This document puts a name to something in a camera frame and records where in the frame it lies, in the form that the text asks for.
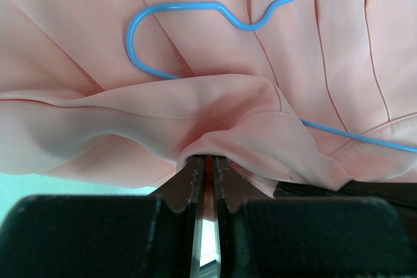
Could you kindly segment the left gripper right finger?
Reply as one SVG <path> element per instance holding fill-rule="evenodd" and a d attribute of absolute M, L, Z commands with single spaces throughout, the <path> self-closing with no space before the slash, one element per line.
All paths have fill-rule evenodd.
<path fill-rule="evenodd" d="M 212 186 L 218 274 L 220 277 L 249 277 L 251 253 L 246 220 L 240 208 L 247 201 L 268 201 L 270 197 L 221 156 L 212 158 Z"/>

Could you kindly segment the salmon pink skirt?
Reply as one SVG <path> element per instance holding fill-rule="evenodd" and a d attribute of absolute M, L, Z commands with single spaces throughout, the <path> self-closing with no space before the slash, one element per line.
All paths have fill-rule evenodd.
<path fill-rule="evenodd" d="M 168 1 L 218 1 L 245 23 L 273 0 L 1 0 L 1 172 L 157 186 L 194 154 L 221 155 L 265 193 L 278 180 L 339 189 L 415 182 L 416 154 L 303 120 L 416 144 L 416 0 L 297 0 L 258 31 L 214 10 L 133 16 Z"/>

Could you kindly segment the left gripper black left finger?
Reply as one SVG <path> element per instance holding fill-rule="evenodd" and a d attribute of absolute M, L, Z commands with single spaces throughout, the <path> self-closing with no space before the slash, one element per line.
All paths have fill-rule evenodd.
<path fill-rule="evenodd" d="M 150 261 L 156 277 L 199 276 L 205 178 L 206 157 L 192 156 L 151 193 L 158 201 Z"/>

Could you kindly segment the light blue plastic hanger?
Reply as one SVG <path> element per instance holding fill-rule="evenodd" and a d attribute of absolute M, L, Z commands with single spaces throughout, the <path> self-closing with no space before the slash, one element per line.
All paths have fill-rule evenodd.
<path fill-rule="evenodd" d="M 325 151 L 416 152 L 416 0 L 145 0 L 126 32 L 140 71 L 178 81 L 145 51 L 154 18 L 195 76 L 273 82 Z"/>

